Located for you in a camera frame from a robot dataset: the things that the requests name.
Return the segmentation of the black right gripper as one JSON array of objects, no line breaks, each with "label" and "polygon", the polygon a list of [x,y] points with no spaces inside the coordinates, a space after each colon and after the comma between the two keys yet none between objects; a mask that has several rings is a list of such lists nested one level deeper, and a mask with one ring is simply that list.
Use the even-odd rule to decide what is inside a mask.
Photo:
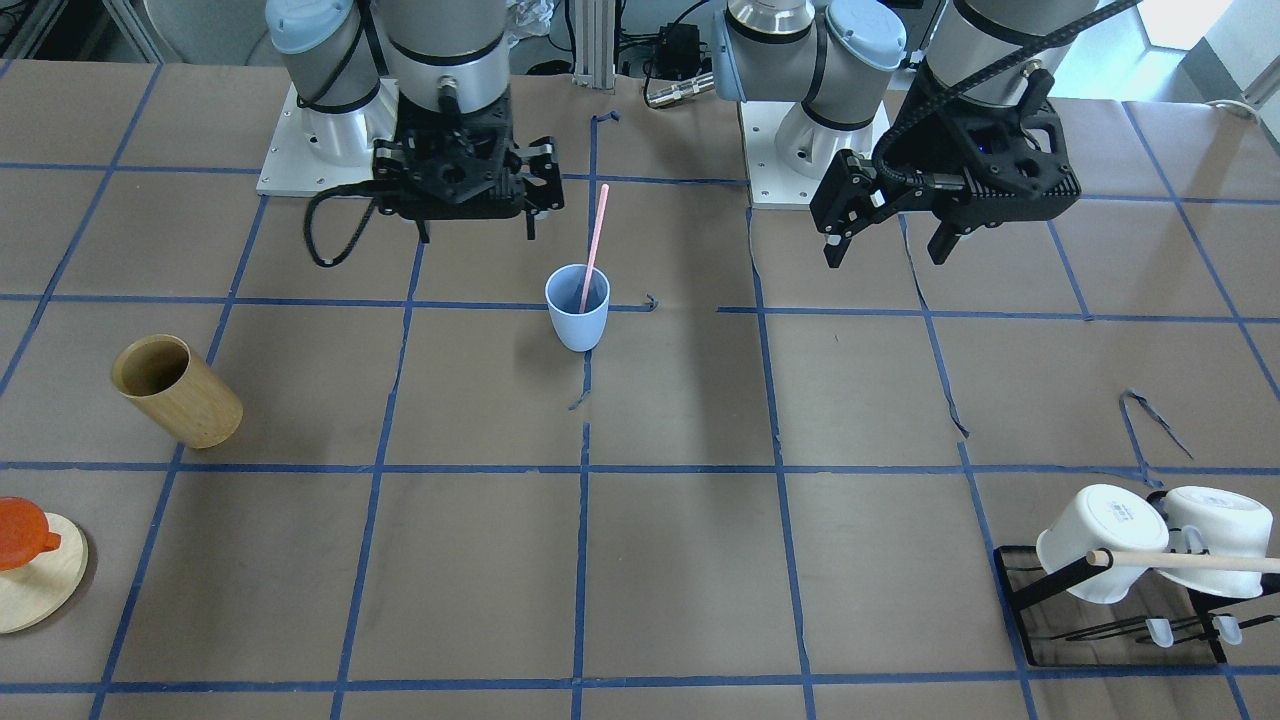
[{"label": "black right gripper", "polygon": [[536,138],[517,154],[509,100],[465,114],[399,100],[394,136],[378,142],[372,174],[378,210],[416,222],[421,245],[431,242],[433,220],[521,213],[532,242],[538,218],[564,208],[556,138]]}]

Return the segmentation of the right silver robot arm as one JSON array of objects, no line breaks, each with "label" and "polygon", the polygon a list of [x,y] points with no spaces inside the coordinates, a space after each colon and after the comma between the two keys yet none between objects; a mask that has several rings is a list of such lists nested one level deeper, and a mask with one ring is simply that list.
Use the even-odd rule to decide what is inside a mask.
[{"label": "right silver robot arm", "polygon": [[262,196],[306,199],[303,241],[329,199],[366,199],[429,241],[431,222],[564,206],[556,142],[513,135],[500,1],[269,1],[291,88],[262,161]]}]

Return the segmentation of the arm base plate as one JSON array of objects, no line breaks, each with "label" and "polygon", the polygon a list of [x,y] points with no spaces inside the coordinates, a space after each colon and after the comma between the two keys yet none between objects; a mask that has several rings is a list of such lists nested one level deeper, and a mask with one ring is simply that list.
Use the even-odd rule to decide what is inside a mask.
[{"label": "arm base plate", "polygon": [[383,79],[364,108],[326,114],[300,108],[288,88],[276,128],[256,183],[262,196],[308,199],[320,190],[372,178],[378,140],[396,131],[399,92],[394,79]]},{"label": "arm base plate", "polygon": [[868,159],[891,126],[881,102],[860,129],[836,131],[815,123],[800,102],[741,102],[742,149],[751,206],[806,210],[832,158],[851,149]]}]

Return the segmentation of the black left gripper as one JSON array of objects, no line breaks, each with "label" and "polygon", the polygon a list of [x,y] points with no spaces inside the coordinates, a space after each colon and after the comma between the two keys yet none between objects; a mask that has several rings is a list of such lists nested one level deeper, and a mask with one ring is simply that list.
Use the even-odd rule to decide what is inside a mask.
[{"label": "black left gripper", "polygon": [[1068,155],[1060,115],[1048,101],[1055,77],[1030,73],[1030,86],[1009,106],[988,108],[955,97],[901,133],[883,163],[918,177],[920,196],[900,179],[877,172],[856,152],[836,152],[809,204],[827,237],[829,268],[841,266],[852,237],[908,208],[929,209],[940,223],[927,243],[936,266],[960,241],[984,225],[1042,222],[1066,211],[1082,183]]}]

